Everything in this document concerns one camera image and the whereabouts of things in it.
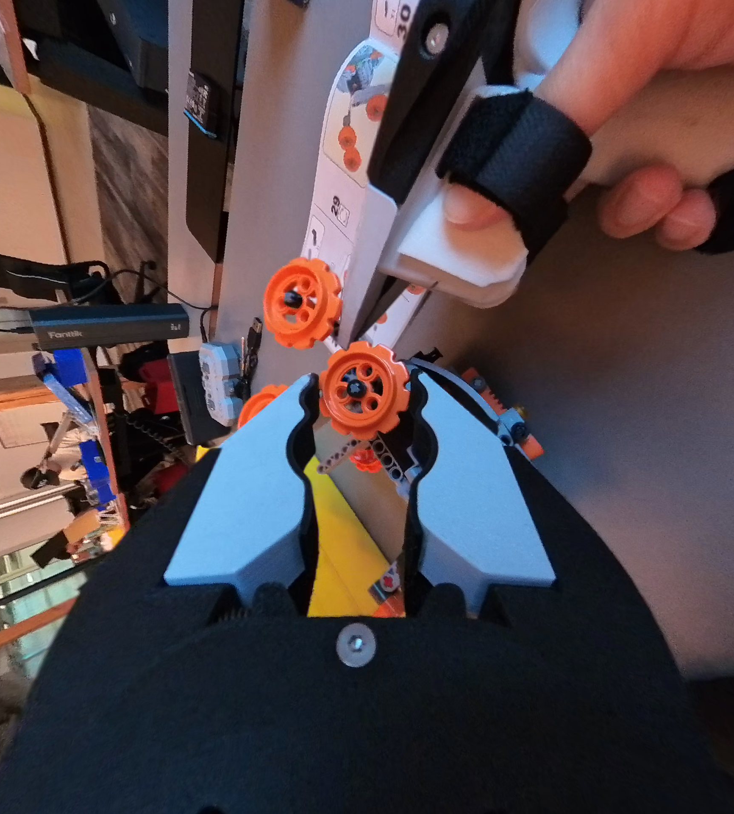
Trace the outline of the black bar-shaped device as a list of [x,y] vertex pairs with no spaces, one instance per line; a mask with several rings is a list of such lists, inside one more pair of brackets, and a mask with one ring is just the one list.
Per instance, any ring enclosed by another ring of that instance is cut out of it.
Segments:
[[30,309],[28,319],[43,351],[181,339],[190,329],[179,304],[69,304]]

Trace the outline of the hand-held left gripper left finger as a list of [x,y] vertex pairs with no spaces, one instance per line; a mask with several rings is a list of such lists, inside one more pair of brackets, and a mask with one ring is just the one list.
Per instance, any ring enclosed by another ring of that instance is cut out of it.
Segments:
[[305,469],[315,455],[319,378],[305,374],[221,444],[164,582],[226,585],[251,607],[263,585],[309,613],[319,556]]

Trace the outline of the person's right hand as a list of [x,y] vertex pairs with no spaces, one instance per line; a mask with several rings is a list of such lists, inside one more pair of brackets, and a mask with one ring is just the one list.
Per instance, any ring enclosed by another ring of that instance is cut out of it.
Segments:
[[[660,72],[734,65],[734,1],[585,2],[570,45],[534,95],[595,135]],[[655,162],[602,193],[600,229],[614,239],[653,231],[671,251],[699,247],[715,229],[709,193]]]

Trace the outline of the open white instruction booklet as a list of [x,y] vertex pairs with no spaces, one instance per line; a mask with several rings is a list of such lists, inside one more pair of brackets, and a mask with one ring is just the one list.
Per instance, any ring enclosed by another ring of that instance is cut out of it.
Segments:
[[419,4],[373,2],[370,34],[352,47],[328,94],[301,257],[322,261],[342,285],[356,255],[368,164]]

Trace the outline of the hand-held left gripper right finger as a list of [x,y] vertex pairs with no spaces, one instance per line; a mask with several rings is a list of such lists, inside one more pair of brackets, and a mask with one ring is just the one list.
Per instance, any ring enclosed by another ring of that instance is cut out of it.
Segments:
[[406,612],[442,585],[478,617],[492,588],[550,588],[556,574],[503,440],[429,371],[411,378],[413,453],[403,543]]

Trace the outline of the black case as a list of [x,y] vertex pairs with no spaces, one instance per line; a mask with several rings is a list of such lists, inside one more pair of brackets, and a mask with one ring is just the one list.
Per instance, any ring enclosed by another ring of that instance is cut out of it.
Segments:
[[197,447],[225,438],[230,428],[217,422],[207,406],[199,351],[171,353],[167,361],[186,442]]

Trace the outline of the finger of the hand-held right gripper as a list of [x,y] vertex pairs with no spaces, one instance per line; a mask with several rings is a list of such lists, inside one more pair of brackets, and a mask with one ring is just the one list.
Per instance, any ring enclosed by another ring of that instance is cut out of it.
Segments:
[[398,215],[395,200],[369,183],[364,192],[352,261],[342,290],[339,346],[359,340],[398,299],[405,283],[380,269]]

